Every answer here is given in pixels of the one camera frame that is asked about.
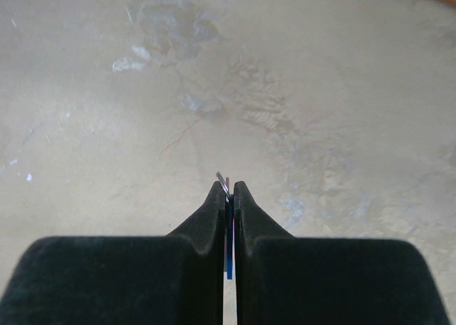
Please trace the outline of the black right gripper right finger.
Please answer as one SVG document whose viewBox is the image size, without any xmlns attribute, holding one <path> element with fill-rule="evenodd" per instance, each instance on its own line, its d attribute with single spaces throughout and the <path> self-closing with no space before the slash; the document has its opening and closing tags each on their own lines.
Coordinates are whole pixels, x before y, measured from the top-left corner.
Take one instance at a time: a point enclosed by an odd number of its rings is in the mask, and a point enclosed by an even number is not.
<svg viewBox="0 0 456 325">
<path fill-rule="evenodd" d="M 239 324 L 449 324 L 431 271 L 398 239 L 295 237 L 234 186 Z"/>
</svg>

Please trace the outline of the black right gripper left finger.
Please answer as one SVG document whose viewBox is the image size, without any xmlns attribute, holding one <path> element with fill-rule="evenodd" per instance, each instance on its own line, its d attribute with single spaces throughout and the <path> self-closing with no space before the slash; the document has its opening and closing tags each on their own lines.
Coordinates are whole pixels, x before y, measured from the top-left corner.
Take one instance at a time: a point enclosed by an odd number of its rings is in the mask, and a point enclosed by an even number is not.
<svg viewBox="0 0 456 325">
<path fill-rule="evenodd" d="M 225 193 L 169 234 L 36 240 L 1 298 L 3 324 L 221 324 Z"/>
</svg>

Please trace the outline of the blue capped key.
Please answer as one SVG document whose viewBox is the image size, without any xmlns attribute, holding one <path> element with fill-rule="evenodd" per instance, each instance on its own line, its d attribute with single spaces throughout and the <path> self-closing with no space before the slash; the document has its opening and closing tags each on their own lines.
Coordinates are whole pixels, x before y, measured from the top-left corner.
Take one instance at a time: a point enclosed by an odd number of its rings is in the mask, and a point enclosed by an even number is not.
<svg viewBox="0 0 456 325">
<path fill-rule="evenodd" d="M 224 271 L 226 272 L 227 279 L 232 280 L 234 268 L 234 195 L 226 198 L 225 216 Z"/>
</svg>

